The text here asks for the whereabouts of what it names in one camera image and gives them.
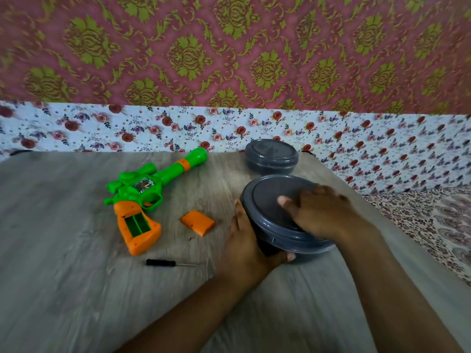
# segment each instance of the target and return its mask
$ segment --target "plastic container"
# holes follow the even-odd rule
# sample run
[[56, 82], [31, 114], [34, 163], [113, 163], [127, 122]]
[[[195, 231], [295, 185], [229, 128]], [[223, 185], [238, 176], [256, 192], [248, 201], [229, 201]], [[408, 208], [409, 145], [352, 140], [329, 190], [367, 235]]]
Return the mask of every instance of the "plastic container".
[[299, 154], [288, 143], [259, 139], [245, 147], [245, 158], [249, 169], [259, 175], [287, 175], [298, 164]]
[[269, 175], [257, 178], [244, 188], [240, 200], [265, 255], [286, 250], [306, 260], [335, 246], [329, 240], [318, 239], [303, 231], [276, 201], [281, 195], [299, 201], [302, 189], [315, 186], [315, 183], [296, 176]]

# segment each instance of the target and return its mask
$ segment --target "gray lid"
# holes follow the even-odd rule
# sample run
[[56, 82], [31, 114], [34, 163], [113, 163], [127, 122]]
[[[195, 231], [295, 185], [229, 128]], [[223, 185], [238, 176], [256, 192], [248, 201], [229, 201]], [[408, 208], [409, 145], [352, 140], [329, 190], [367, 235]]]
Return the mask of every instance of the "gray lid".
[[290, 144], [272, 139], [250, 141], [245, 147], [247, 160], [264, 167], [288, 167], [298, 163], [299, 154]]
[[301, 190], [315, 186], [315, 183], [296, 176], [264, 176], [247, 184], [241, 202], [247, 215], [262, 230], [258, 233], [261, 239], [283, 250], [316, 254], [334, 244], [303, 231], [276, 201], [278, 196], [284, 195], [299, 203]]

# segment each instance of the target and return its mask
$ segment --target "black screwdriver handle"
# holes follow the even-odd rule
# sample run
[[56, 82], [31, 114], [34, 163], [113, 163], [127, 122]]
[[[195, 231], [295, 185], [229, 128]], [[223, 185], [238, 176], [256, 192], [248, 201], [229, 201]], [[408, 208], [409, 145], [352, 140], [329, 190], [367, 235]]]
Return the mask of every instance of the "black screwdriver handle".
[[169, 260], [147, 259], [145, 264], [147, 266], [175, 266], [177, 262]]

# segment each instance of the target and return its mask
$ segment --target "white floral wallpaper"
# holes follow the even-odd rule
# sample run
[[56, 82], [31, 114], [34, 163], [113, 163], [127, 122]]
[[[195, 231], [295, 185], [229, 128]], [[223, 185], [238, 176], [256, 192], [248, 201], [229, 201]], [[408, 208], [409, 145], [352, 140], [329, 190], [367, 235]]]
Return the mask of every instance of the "white floral wallpaper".
[[273, 138], [360, 193], [471, 183], [466, 115], [393, 115], [0, 101], [0, 155], [34, 151], [242, 151]]

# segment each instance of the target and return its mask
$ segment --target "toy gun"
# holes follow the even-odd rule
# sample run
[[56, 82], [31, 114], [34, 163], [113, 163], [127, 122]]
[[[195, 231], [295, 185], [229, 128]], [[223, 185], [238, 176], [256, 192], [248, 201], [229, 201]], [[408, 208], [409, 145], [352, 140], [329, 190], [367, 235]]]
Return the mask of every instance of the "toy gun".
[[208, 153], [199, 147], [161, 171], [157, 172], [157, 167], [148, 163], [137, 171], [120, 173], [118, 181], [106, 185], [106, 189], [115, 196], [106, 198], [104, 203], [106, 206], [114, 203], [118, 227], [131, 255], [142, 254], [162, 234], [161, 225], [144, 212], [161, 205], [163, 187], [207, 159]]

